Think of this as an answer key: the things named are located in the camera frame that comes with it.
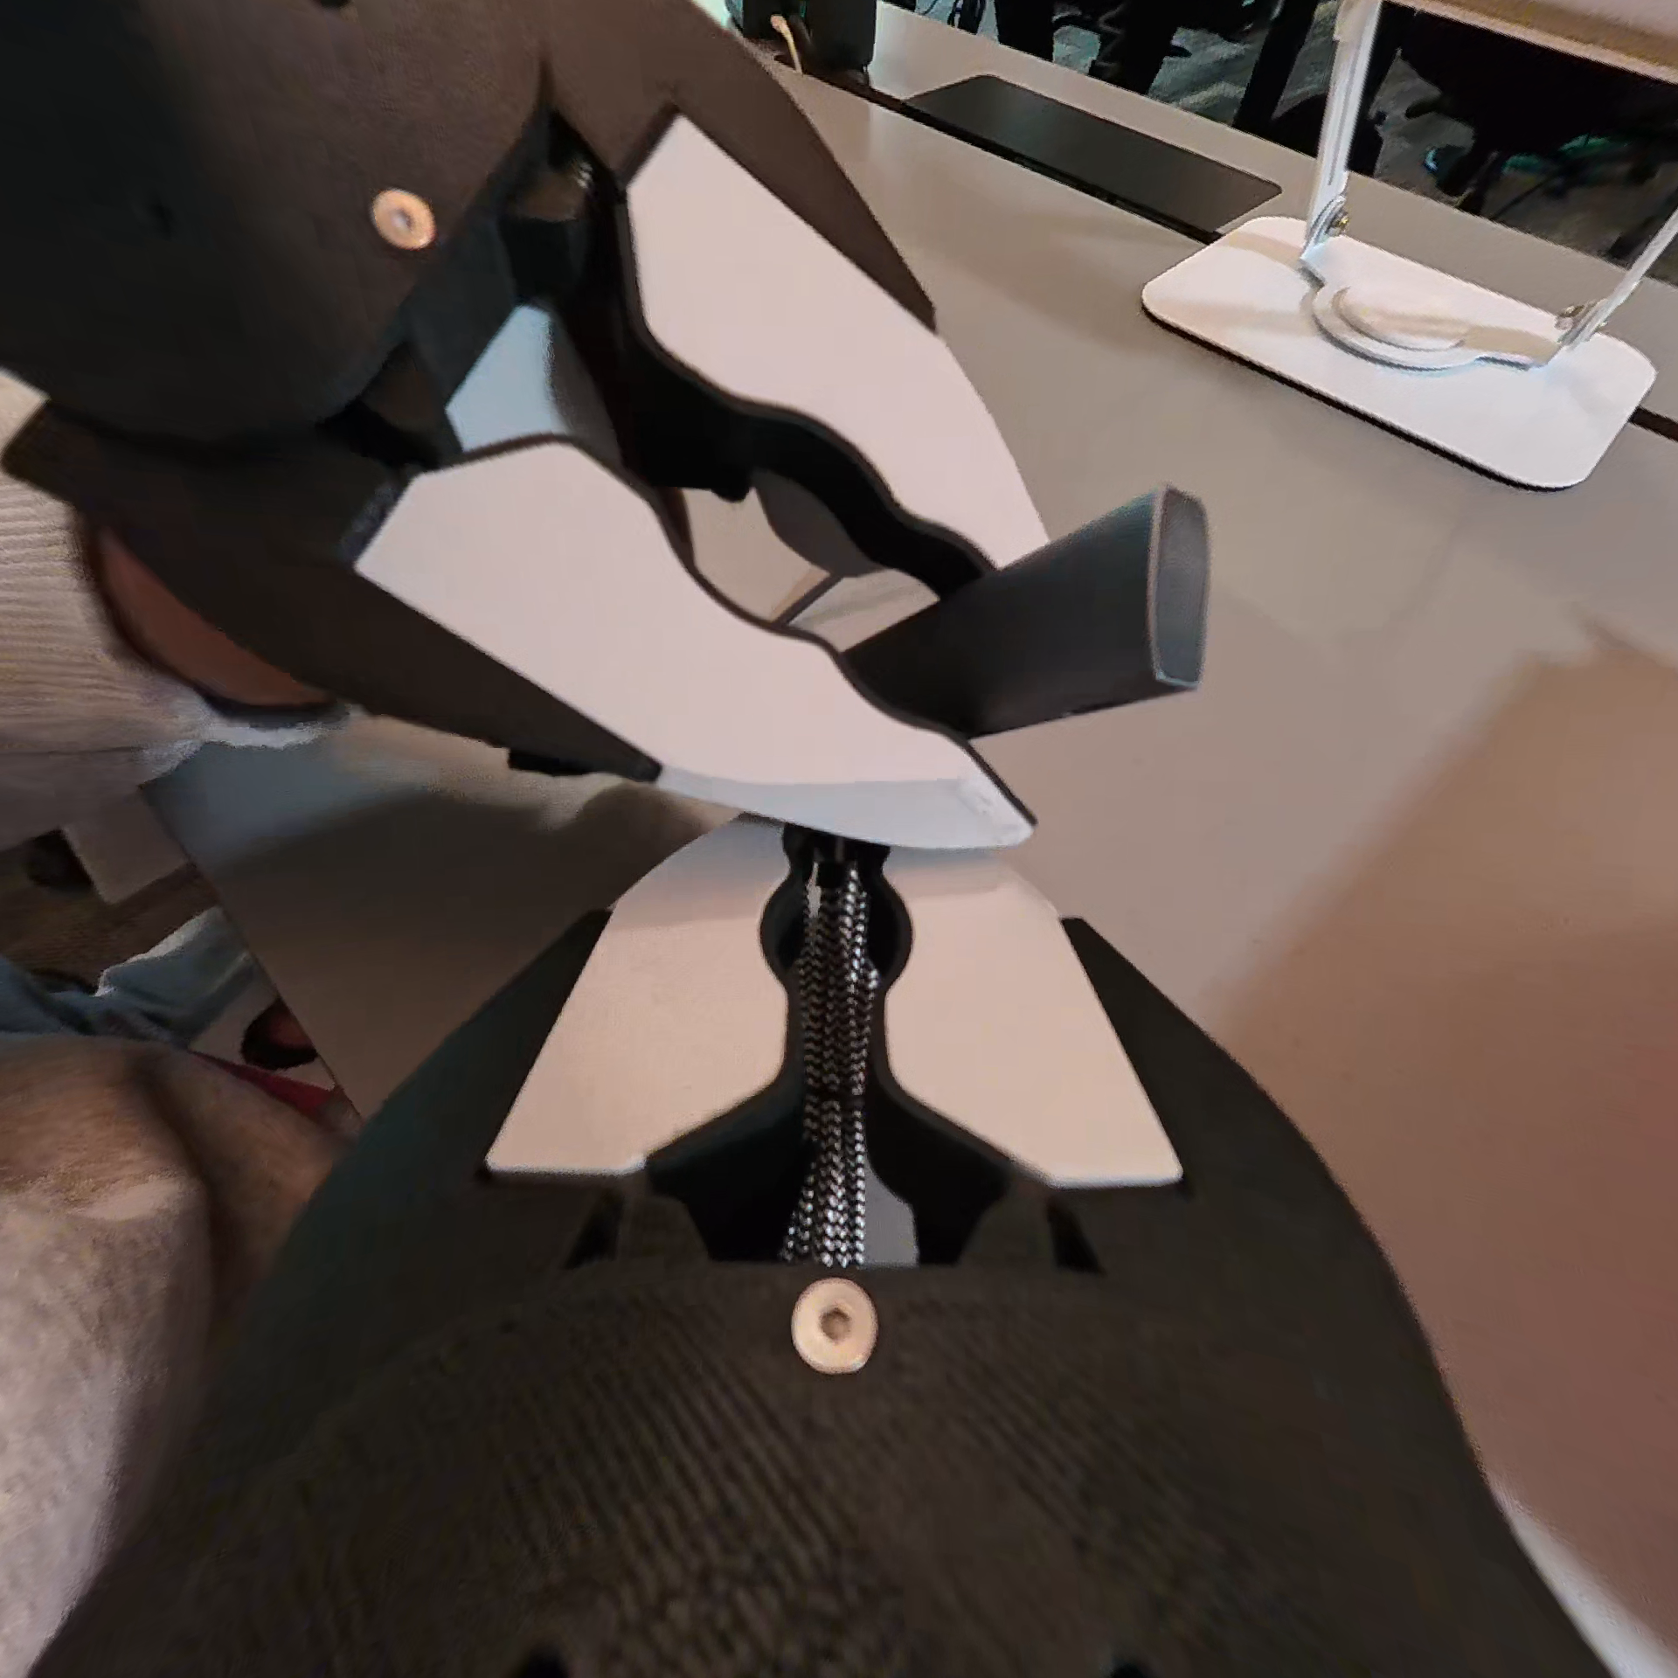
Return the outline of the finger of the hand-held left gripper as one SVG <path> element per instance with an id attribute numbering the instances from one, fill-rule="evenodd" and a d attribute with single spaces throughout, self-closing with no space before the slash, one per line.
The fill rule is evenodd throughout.
<path id="1" fill-rule="evenodd" d="M 676 422 L 767 519 L 845 538 L 913 581 L 977 581 L 1044 548 L 1044 519 L 979 388 L 703 125 L 671 116 L 623 188 L 635 322 L 719 419 Z"/>
<path id="2" fill-rule="evenodd" d="M 724 599 L 654 498 L 583 445 L 416 472 L 358 575 L 656 759 L 664 794 L 888 848 L 1016 848 L 1037 832 L 948 726 Z"/>

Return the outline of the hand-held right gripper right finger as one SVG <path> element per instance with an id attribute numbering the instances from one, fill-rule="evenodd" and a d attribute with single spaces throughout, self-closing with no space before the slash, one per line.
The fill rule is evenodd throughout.
<path id="1" fill-rule="evenodd" d="M 1057 904 L 996 852 L 888 856 L 910 956 L 888 988 L 894 1088 L 1044 1186 L 1173 1186 L 1181 1156 Z"/>

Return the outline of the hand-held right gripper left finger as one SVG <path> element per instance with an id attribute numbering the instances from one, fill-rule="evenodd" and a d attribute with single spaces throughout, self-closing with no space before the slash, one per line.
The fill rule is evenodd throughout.
<path id="1" fill-rule="evenodd" d="M 779 827 L 724 827 L 629 888 L 516 1093 L 489 1170 L 643 1170 L 760 1097 L 786 1060 L 764 910 Z"/>

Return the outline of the person's left forearm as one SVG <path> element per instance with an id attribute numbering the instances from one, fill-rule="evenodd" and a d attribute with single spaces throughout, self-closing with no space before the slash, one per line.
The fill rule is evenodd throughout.
<path id="1" fill-rule="evenodd" d="M 204 745 L 286 749 L 349 704 L 247 706 L 163 677 L 107 617 L 84 519 L 0 472 L 0 848 L 66 832 Z"/>

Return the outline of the black desk flap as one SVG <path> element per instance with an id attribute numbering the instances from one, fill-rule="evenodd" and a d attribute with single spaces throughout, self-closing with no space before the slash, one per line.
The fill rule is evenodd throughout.
<path id="1" fill-rule="evenodd" d="M 904 111 L 941 137 L 956 137 L 984 156 L 1057 178 L 1186 238 L 1217 238 L 1230 226 L 1282 199 L 1282 181 L 1272 178 L 1108 123 L 997 76 L 964 76 L 956 83 L 913 92 Z"/>

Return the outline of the grey desk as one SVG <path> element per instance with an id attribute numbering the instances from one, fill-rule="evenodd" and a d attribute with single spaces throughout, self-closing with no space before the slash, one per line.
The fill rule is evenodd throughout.
<path id="1" fill-rule="evenodd" d="M 1673 442 L 1517 491 L 1145 314 L 1189 238 L 786 82 L 1048 534 L 1210 508 L 1189 697 L 987 745 L 1013 862 L 1300 1121 L 1514 1507 L 1673 1622 Z"/>

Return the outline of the person's left hand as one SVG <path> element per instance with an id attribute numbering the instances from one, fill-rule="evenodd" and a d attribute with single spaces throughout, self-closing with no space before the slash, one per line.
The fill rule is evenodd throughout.
<path id="1" fill-rule="evenodd" d="M 90 565 L 116 631 L 138 656 L 197 688 L 220 706 L 330 706 L 335 697 L 296 677 L 269 668 L 191 606 L 184 606 L 116 534 L 90 538 Z"/>

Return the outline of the white laptop stand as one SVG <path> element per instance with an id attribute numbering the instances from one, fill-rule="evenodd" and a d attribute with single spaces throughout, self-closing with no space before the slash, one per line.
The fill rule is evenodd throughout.
<path id="1" fill-rule="evenodd" d="M 1511 486 L 1582 486 L 1653 384 L 1609 319 L 1678 234 L 1617 285 L 1549 314 L 1352 238 L 1352 146 L 1382 6 L 1336 16 L 1332 91 L 1303 219 L 1261 214 L 1145 285 L 1145 314 Z"/>

